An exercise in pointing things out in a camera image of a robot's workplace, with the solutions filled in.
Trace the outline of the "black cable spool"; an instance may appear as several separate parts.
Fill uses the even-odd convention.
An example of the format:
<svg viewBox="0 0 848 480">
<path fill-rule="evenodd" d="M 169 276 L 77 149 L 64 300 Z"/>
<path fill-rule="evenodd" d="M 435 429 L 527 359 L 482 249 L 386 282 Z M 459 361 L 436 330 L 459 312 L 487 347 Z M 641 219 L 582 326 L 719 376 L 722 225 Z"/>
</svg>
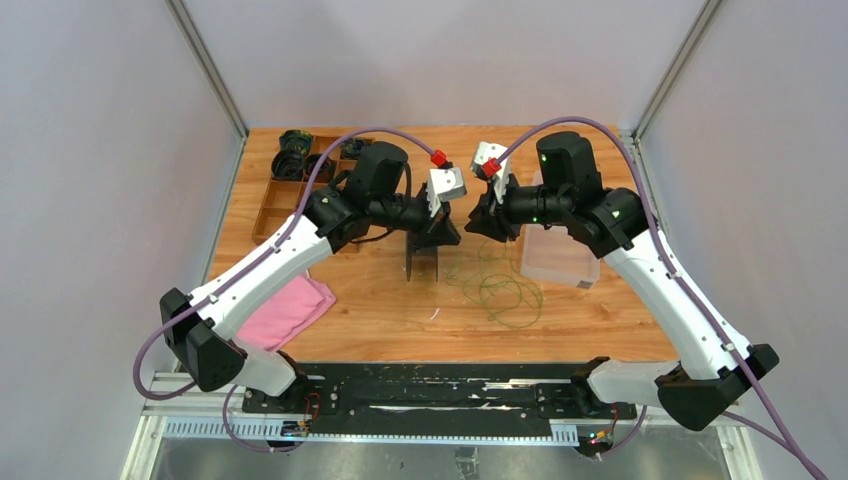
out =
<svg viewBox="0 0 848 480">
<path fill-rule="evenodd" d="M 405 234 L 405 266 L 406 280 L 412 281 L 414 273 L 433 273 L 435 279 L 439 276 L 439 253 L 437 246 L 420 246 L 417 237 L 407 232 Z"/>
</svg>

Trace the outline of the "wooden compartment tray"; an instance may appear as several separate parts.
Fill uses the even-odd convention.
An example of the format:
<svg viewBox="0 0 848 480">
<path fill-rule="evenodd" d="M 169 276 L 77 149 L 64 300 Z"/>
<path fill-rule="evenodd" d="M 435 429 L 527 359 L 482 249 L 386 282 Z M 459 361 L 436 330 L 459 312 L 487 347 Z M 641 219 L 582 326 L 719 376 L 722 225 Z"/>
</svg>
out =
<svg viewBox="0 0 848 480">
<path fill-rule="evenodd" d="M 252 230 L 252 240 L 259 246 L 283 226 L 299 206 L 304 194 L 327 186 L 342 172 L 353 169 L 361 149 L 371 138 L 358 137 L 345 141 L 329 152 L 311 187 L 308 180 L 317 160 L 336 141 L 304 130 L 287 130 L 278 137 L 277 151 L 268 162 L 270 178 Z"/>
</svg>

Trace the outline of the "pink cloth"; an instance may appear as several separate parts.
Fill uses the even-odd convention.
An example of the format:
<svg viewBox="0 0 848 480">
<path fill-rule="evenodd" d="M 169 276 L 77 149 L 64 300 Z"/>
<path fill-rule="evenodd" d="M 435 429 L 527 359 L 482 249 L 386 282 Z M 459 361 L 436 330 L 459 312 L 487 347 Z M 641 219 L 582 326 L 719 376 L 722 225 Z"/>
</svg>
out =
<svg viewBox="0 0 848 480">
<path fill-rule="evenodd" d="M 298 275 L 248 318 L 236 338 L 266 351 L 277 351 L 335 303 L 336 296 L 326 284 L 308 274 Z"/>
</svg>

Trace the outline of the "clear plastic box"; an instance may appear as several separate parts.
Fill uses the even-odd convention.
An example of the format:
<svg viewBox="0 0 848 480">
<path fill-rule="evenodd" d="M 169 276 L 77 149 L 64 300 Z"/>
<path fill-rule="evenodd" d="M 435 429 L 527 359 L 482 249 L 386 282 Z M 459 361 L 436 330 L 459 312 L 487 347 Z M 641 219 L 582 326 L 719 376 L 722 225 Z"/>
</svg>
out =
<svg viewBox="0 0 848 480">
<path fill-rule="evenodd" d="M 534 281 L 591 289 L 600 279 L 600 262 L 564 226 L 523 226 L 519 273 Z"/>
</svg>

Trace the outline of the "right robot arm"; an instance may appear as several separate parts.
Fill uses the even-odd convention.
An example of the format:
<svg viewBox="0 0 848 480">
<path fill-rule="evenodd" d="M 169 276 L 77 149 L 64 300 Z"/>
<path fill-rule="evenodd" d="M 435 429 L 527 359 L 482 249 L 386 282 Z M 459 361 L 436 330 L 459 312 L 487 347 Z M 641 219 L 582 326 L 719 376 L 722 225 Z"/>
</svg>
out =
<svg viewBox="0 0 848 480">
<path fill-rule="evenodd" d="M 574 408 L 595 417 L 613 403 L 660 407 L 679 425 L 704 429 L 777 366 L 777 353 L 751 343 L 704 298 L 636 192 L 603 185 L 586 138 L 555 132 L 536 151 L 542 181 L 522 186 L 503 145 L 478 145 L 471 170 L 487 189 L 467 230 L 508 242 L 534 225 L 565 228 L 628 283 L 678 355 L 661 363 L 587 362 L 570 379 Z"/>
</svg>

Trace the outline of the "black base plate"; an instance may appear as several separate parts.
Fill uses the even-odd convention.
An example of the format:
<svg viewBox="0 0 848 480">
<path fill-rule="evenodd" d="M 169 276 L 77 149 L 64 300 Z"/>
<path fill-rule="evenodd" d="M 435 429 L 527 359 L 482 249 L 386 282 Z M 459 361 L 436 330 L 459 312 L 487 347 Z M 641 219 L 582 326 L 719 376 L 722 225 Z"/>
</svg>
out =
<svg viewBox="0 0 848 480">
<path fill-rule="evenodd" d="M 248 389 L 239 411 L 307 420 L 311 433 L 545 435 L 555 420 L 610 426 L 635 405 L 572 385 L 578 363 L 304 363 L 304 385 Z"/>
</svg>

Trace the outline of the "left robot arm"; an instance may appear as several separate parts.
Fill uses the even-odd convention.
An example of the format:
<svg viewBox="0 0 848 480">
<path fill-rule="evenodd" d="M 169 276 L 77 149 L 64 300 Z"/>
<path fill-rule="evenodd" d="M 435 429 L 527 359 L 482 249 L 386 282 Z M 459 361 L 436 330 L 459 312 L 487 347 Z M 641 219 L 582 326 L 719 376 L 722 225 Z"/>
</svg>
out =
<svg viewBox="0 0 848 480">
<path fill-rule="evenodd" d="M 283 413 L 306 400 L 306 375 L 279 350 L 236 335 L 267 300 L 313 265 L 365 238 L 372 226 L 403 231 L 413 248 L 456 246 L 450 201 L 466 193 L 461 171 L 435 151 L 436 167 L 417 194 L 397 190 L 409 171 L 407 153 L 383 141 L 366 146 L 354 167 L 319 189 L 264 243 L 214 280 L 160 299 L 165 342 L 203 392 L 240 385 L 267 394 Z"/>
</svg>

